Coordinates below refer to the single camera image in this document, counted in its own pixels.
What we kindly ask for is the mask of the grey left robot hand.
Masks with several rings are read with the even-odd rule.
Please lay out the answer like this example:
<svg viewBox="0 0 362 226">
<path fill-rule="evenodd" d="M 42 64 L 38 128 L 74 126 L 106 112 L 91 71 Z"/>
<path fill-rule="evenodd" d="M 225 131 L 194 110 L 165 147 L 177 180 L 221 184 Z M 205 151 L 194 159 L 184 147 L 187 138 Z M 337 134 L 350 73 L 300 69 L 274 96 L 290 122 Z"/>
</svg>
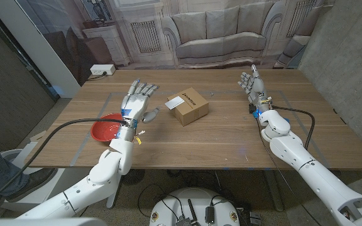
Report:
<svg viewBox="0 0 362 226">
<path fill-rule="evenodd" d="M 141 83 L 137 78 L 130 86 L 121 104 L 121 115 L 127 126 L 136 127 L 139 121 L 147 124 L 155 119 L 160 108 L 147 112 L 150 97 L 159 88 L 154 84 Z"/>
</svg>

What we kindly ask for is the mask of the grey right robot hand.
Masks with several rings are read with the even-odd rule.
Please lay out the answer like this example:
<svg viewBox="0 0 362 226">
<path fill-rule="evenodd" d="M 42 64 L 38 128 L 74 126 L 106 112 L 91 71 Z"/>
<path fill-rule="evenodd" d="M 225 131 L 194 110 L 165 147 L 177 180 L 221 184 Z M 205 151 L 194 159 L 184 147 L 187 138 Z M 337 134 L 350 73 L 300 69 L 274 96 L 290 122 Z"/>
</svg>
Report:
<svg viewBox="0 0 362 226">
<path fill-rule="evenodd" d="M 241 74 L 241 80 L 238 82 L 238 85 L 248 95 L 249 102 L 251 104 L 258 105 L 265 101 L 268 96 L 266 94 L 265 85 L 260 78 L 260 74 L 256 68 L 256 65 L 252 64 L 251 70 L 251 75 L 247 74 L 246 72 Z"/>
</svg>

